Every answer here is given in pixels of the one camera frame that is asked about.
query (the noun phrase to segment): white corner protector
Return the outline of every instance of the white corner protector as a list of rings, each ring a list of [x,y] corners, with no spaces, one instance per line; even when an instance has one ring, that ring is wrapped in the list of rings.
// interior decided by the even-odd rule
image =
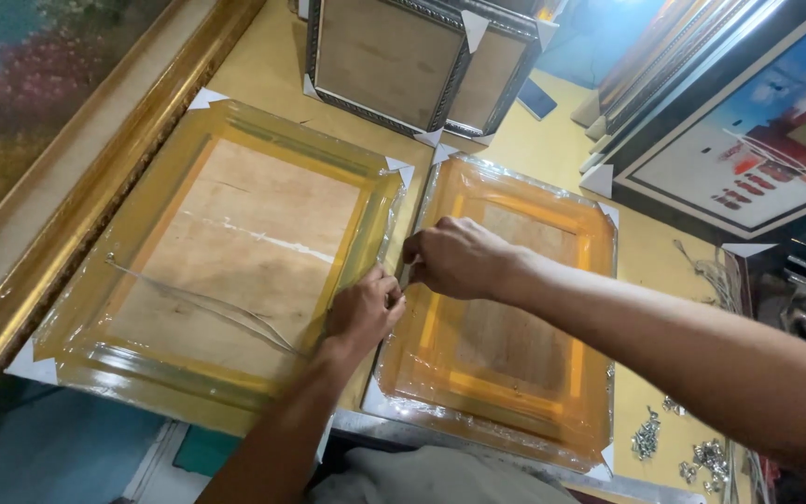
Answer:
[[[599,204],[599,208],[602,209],[602,213],[608,215],[608,218],[611,219],[611,222],[614,223],[614,228],[618,231],[621,230],[621,211],[609,204],[601,203],[597,201],[596,203]]]
[[[605,463],[590,469],[587,476],[603,482],[610,482],[611,476],[614,474],[614,443],[611,443],[602,450],[602,459]]]
[[[536,20],[536,35],[540,39],[540,48],[545,51],[549,41],[553,39],[559,25],[552,21]]]
[[[388,171],[397,171],[400,174],[400,178],[403,179],[403,187],[409,189],[412,176],[416,173],[416,167],[387,156],[384,156],[384,158],[388,160]]]
[[[55,358],[50,357],[42,361],[33,361],[33,338],[23,344],[21,351],[17,352],[14,360],[6,368],[6,373],[21,378],[28,378],[50,385],[58,384],[58,373]]]
[[[750,258],[777,245],[776,243],[724,243],[720,247],[741,258]]]
[[[583,161],[583,164],[580,165],[580,173],[587,173],[587,170],[599,164],[599,161],[605,157],[604,154],[595,153],[592,156],[589,156],[589,159]]]
[[[316,98],[322,101],[322,98],[319,97],[319,93],[316,92],[316,88],[313,87],[313,79],[310,78],[309,74],[304,74],[304,94],[310,98]]]
[[[446,143],[438,143],[437,147],[434,147],[434,157],[431,158],[431,166],[448,160],[451,155],[458,152],[459,149],[456,147],[447,145]]]
[[[201,88],[201,90],[198,91],[198,94],[195,95],[195,99],[193,99],[192,103],[189,104],[188,109],[209,109],[211,101],[219,101],[220,99],[229,99],[229,97],[225,94],[219,94],[218,92],[211,91],[207,88]]]
[[[609,143],[611,143],[612,138],[613,137],[610,134],[604,135],[602,138],[599,139],[598,142],[596,142],[596,144],[593,145],[593,148],[589,150],[589,153],[598,154],[599,151],[602,151],[605,147],[608,146]]]
[[[465,26],[465,38],[468,39],[468,51],[477,51],[477,45],[484,38],[487,25],[490,20],[483,18],[471,11],[462,11],[462,24]]]
[[[614,165],[598,164],[583,174],[583,177],[580,178],[579,186],[611,199],[611,178],[613,176]]]
[[[472,138],[472,142],[480,143],[481,145],[490,145],[493,141],[493,138],[496,136],[496,133],[488,134],[487,136],[476,136]]]
[[[429,131],[428,133],[416,133],[413,138],[429,147],[436,147],[438,143],[441,143],[442,133],[443,128],[438,128],[436,131]]]

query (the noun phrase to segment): plastic wrap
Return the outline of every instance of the plastic wrap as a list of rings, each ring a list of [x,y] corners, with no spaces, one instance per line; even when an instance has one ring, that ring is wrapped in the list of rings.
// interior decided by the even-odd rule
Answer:
[[[34,334],[34,360],[54,358],[62,385],[244,434],[318,345],[334,293],[383,258],[405,194],[386,168],[233,100],[190,110]],[[302,355],[158,282],[261,317]]]
[[[417,225],[468,216],[557,261],[614,275],[598,203],[474,157],[432,168]],[[363,409],[580,472],[611,443],[611,360],[542,320],[423,285],[382,345]]]

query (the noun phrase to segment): black frame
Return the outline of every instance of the black frame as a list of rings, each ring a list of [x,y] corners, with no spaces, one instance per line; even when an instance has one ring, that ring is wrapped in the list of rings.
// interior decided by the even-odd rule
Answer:
[[[447,119],[443,129],[450,133],[464,136],[464,138],[472,139],[496,133],[496,130],[500,128],[500,124],[505,118],[506,113],[509,112],[512,103],[515,102],[515,98],[518,97],[521,86],[524,85],[524,81],[528,79],[530,71],[534,69],[534,64],[536,64],[540,55],[543,54],[543,48],[540,44],[536,22],[531,18],[476,0],[458,0],[455,5],[461,7],[463,10],[468,10],[481,17],[487,18],[487,20],[490,21],[487,25],[487,31],[494,31],[502,36],[517,39],[525,43],[524,52],[521,53],[519,62],[515,65],[515,70],[512,72],[512,75],[509,76],[509,83],[507,83],[506,87],[502,90],[502,94],[500,94],[496,105],[493,107],[493,112],[491,112],[490,117],[487,118],[487,122],[482,129],[476,129],[472,126]]]
[[[646,117],[636,119],[636,122],[642,121],[638,129],[615,136],[603,150],[606,154],[603,163],[614,165],[614,177],[617,177],[805,21],[806,0],[784,0],[765,19],[758,21],[751,17],[745,21],[745,25],[733,35],[727,51],[721,56],[713,56],[713,61],[702,63],[682,84],[685,87],[681,92],[667,96]],[[618,203],[715,245],[778,243],[806,232],[804,215],[754,238],[743,238],[615,181],[612,181],[611,196]],[[796,208],[777,219],[797,211]]]
[[[455,31],[462,34],[462,44],[459,47],[459,54],[456,61],[453,63],[453,68],[447,78],[447,83],[443,88],[441,96],[438,97],[437,104],[434,108],[433,116],[428,124],[426,133],[442,129],[446,123],[447,115],[450,113],[452,107],[452,97],[455,96],[456,91],[459,90],[459,85],[462,78],[465,76],[465,70],[468,63],[471,61],[471,52],[468,50],[468,40],[465,33],[465,26],[462,23],[461,14],[459,10],[450,6],[451,2],[442,2],[440,0],[375,0],[376,2],[384,2],[390,6],[399,9],[406,9],[413,14],[418,14],[421,17],[427,18],[430,21],[439,22],[444,24]],[[313,88],[319,98],[339,109],[345,109],[348,112],[356,114],[360,118],[368,119],[379,126],[384,126],[387,129],[396,131],[397,133],[405,134],[406,136],[415,137],[416,134],[422,133],[418,129],[411,126],[406,126],[403,121],[396,121],[386,118],[385,116],[376,114],[371,110],[363,109],[349,101],[336,98],[328,93],[322,92],[316,87],[316,55],[319,52],[319,27],[320,15],[323,0],[312,0],[310,2],[310,17],[307,21],[307,44],[306,44],[306,71],[307,74],[313,79]]]

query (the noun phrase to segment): workbench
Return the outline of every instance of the workbench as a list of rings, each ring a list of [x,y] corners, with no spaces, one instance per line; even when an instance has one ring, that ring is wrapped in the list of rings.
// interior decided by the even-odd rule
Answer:
[[[432,148],[304,96],[302,75],[305,61],[306,22],[288,11],[285,0],[269,0],[207,88],[411,164],[416,173],[410,187],[421,188],[429,170]],[[712,297],[713,289],[695,275],[686,258],[674,246],[674,240],[680,240],[692,258],[712,258],[715,253],[712,245],[578,187],[580,174],[577,168],[588,158],[594,142],[585,136],[582,126],[570,120],[569,115],[590,90],[536,70],[531,78],[559,104],[545,119],[537,121],[516,103],[489,146],[449,133],[443,134],[442,143],[618,208],[619,280],[688,300],[702,301]],[[420,198],[420,190],[409,190],[402,204],[397,217],[397,222],[402,225],[397,225],[392,237],[387,260],[389,268],[398,264],[400,246],[411,230]],[[361,363],[344,390],[339,407],[358,410],[371,366],[371,358]],[[664,412],[663,400],[664,395],[654,386],[621,365],[616,366],[613,471],[618,476],[686,489],[687,483],[679,475],[680,462],[691,461],[694,444],[710,441],[719,434],[690,414],[677,416]],[[631,451],[631,437],[648,420],[647,406],[661,415],[659,449],[652,459],[639,461]],[[689,488],[704,493],[702,482],[707,478],[707,472],[701,470],[698,481]],[[742,502],[749,502],[747,476],[739,477],[739,489]],[[719,496],[709,497],[709,502],[718,501]]]

